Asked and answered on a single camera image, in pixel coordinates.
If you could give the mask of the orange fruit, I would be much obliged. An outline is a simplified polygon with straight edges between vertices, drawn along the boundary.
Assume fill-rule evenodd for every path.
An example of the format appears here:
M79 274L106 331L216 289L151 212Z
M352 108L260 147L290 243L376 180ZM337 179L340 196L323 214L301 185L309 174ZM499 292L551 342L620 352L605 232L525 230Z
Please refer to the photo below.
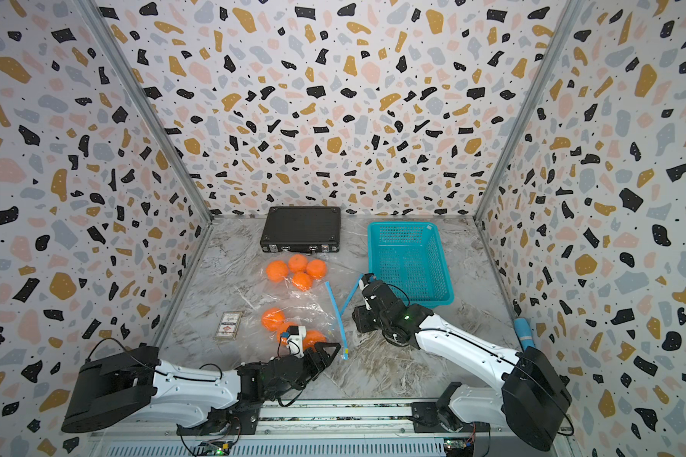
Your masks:
M261 316L261 324L267 331L277 332L285 322L286 316L280 308L269 308Z
M311 329L306 332L306 336L303 339L303 350L306 352L309 348L314 348L316 343L327 343L328 340L326 336L320 331L314 331Z
M302 337L300 336L299 326L294 323L285 322L276 332L276 340L283 346L288 346L290 341L301 342Z

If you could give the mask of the teal plastic basket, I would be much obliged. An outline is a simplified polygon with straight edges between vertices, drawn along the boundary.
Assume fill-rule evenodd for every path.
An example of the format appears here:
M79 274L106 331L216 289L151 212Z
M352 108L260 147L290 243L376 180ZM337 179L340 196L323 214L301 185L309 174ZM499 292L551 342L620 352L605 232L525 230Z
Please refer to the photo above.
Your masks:
M455 300L438 228L430 222L375 222L368 227L369 272L427 308Z

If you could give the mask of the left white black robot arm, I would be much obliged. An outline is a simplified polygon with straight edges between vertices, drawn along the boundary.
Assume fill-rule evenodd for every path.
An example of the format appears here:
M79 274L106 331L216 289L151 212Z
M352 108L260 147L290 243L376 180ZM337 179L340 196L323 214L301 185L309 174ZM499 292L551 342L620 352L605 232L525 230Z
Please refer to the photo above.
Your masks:
M230 424L248 433L265 403L303 392L340 350L338 343L317 342L299 355L231 371L181 367L160 359L152 346L124 350L81 367L61 430L89 433L131 419L173 423L186 434L211 434Z

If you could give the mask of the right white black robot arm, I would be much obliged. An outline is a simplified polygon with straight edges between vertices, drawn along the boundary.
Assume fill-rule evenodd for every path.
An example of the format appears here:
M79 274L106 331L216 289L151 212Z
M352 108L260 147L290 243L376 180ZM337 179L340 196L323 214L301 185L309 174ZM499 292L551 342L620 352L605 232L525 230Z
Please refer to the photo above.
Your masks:
M358 281L364 303L354 308L353 319L361 333L380 331L398 348L413 348L447 359L478 377L494 390L478 405L470 390L453 382L430 403L429 411L416 412L415 424L453 433L474 430L476 424L508 428L537 451L550 451L561 428L571 420L572 397L543 352L503 348L459 329L419 304L407 304L394 287L366 273Z

